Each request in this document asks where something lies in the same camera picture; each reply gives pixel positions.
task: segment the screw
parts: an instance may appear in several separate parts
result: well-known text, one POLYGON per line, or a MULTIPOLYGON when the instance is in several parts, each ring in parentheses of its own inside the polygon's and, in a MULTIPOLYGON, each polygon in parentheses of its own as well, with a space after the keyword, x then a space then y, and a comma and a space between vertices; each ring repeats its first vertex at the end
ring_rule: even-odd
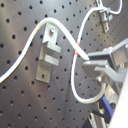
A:
POLYGON ((52 26, 52 27, 51 27, 51 33, 54 33, 54 32, 55 32, 55 27, 52 26))

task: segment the black pegboard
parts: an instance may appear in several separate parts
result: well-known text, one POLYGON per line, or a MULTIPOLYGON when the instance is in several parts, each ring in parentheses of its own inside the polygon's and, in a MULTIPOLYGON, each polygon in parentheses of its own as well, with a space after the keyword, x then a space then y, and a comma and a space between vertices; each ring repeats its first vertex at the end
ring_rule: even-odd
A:
MULTIPOLYGON (((119 1, 103 0, 104 6, 118 9, 119 1)), ((89 53, 114 46, 127 37, 128 1, 123 0, 120 15, 109 22, 104 34, 98 12, 93 13, 85 26, 81 47, 89 53)), ((77 39, 87 11, 96 6, 95 0, 0 0, 0 75, 7 71, 21 54, 37 23, 45 17, 61 21, 77 39)), ((70 85, 71 62, 74 49, 59 30, 57 45, 62 48, 59 66, 52 68, 49 84, 35 80, 43 26, 19 67, 0 84, 1 128, 80 128, 95 104, 83 105, 74 98, 70 85)), ((78 57, 75 84, 81 97, 93 97, 100 90, 88 78, 78 57)))

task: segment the metal plate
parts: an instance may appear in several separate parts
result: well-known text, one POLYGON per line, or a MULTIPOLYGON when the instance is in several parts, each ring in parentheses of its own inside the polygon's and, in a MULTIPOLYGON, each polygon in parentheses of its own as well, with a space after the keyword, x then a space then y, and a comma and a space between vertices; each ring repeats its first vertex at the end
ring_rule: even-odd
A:
MULTIPOLYGON (((117 0, 103 0, 104 6, 118 9, 117 0)), ((95 0, 0 0, 0 75, 5 73, 21 53, 25 43, 41 19, 49 16, 61 21, 77 39, 87 11, 95 0)), ((97 12, 93 13, 82 37, 81 47, 88 53, 114 46, 128 36, 128 1, 123 0, 120 15, 113 16, 110 30, 104 34, 97 12)), ((70 86, 70 70, 74 49, 58 31, 57 44, 61 54, 59 66, 52 68, 49 84, 35 80, 37 61, 43 40, 43 26, 36 34, 19 67, 0 85, 1 128, 80 128, 95 104, 76 101, 70 86)), ((81 97, 96 95, 99 87, 87 78, 78 57, 75 84, 81 97)))

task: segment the mounting bracket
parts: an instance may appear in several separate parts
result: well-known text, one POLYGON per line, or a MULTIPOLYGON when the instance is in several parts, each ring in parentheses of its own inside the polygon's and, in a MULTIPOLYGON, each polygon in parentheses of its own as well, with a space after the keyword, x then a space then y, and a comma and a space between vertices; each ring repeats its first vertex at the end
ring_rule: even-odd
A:
POLYGON ((47 23, 41 52, 38 61, 36 80, 49 83, 52 66, 58 66, 59 60, 53 57, 53 53, 61 52, 61 48, 56 45, 58 29, 47 23))
MULTIPOLYGON (((98 7, 103 6, 102 0, 96 0, 96 3, 98 7)), ((99 11, 104 33, 106 33, 109 30, 108 22, 113 18, 112 15, 107 16, 107 14, 109 13, 110 13, 110 8, 108 8, 107 11, 99 11)))

